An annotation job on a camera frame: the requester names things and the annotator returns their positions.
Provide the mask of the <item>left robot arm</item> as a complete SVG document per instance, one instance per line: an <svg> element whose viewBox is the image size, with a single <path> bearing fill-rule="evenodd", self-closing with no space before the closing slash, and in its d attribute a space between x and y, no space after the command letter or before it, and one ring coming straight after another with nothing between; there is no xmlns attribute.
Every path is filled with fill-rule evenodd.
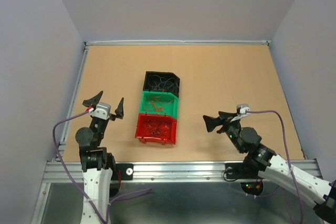
<svg viewBox="0 0 336 224"><path fill-rule="evenodd" d="M83 210L81 223L110 223L108 209L110 207L110 182L116 175L117 166L112 153L100 144L108 123L123 119L124 109L122 98L111 113L111 105L101 102L103 91L94 97L84 100L82 105L90 114L91 123L81 127L75 133L79 146L79 157L83 177Z"/></svg>

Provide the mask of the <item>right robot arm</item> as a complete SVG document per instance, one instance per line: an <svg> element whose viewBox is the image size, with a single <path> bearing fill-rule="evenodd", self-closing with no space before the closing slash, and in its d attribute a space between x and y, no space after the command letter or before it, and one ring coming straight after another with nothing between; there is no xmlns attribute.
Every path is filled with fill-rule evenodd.
<svg viewBox="0 0 336 224"><path fill-rule="evenodd" d="M261 136L252 127L242 127L240 121L253 113L248 107L235 113L220 111L218 117L204 115L208 132L216 128L225 133L237 151L246 154L241 170L244 175L255 175L270 180L284 190L296 194L315 214L327 223L335 223L335 182L313 176L293 165L290 157L281 157L262 144Z"/></svg>

